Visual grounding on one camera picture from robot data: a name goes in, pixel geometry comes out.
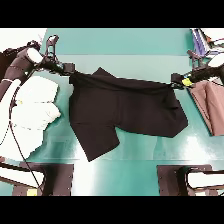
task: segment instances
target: black shorts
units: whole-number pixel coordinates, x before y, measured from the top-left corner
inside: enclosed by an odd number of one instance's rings
[[[188,125],[171,85],[123,79],[99,68],[70,76],[70,123],[88,161],[119,145],[115,127],[174,137]]]

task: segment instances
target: white cloth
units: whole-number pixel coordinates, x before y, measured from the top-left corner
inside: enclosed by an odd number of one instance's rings
[[[57,89],[57,83],[40,76],[32,76],[18,90],[16,103],[53,103]]]
[[[53,103],[25,103],[13,107],[11,121],[14,125],[31,130],[45,130],[61,113]]]
[[[43,143],[42,130],[29,130],[17,126],[13,127],[13,133],[24,158],[28,158],[30,153],[35,151]],[[4,142],[0,145],[0,156],[16,161],[23,161],[10,128],[8,129]]]

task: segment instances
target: white wall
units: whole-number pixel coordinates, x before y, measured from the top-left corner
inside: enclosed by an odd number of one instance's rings
[[[0,28],[0,52],[7,48],[18,48],[29,41],[42,42],[47,28]]]

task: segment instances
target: green table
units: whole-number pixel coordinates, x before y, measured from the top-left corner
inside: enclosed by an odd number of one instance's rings
[[[103,67],[117,77],[169,83],[171,73],[191,69],[186,55],[188,49],[193,49],[189,29],[48,29],[42,52],[46,38],[54,34],[60,37],[56,46],[59,60],[75,63],[81,72],[92,73]],[[55,104],[62,116],[49,125],[43,145],[29,161],[74,163],[73,195],[158,195],[156,165],[161,164],[224,168],[224,137],[210,136],[186,90],[176,90],[176,95],[189,126],[175,138],[127,133],[117,128],[120,145],[88,163],[69,124],[68,100],[73,87],[68,77],[48,72],[35,75],[59,84]],[[1,195],[8,186],[3,185]]]

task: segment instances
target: pink fabric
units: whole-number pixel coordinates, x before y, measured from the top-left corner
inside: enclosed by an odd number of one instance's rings
[[[224,87],[202,81],[190,92],[211,134],[224,135]]]

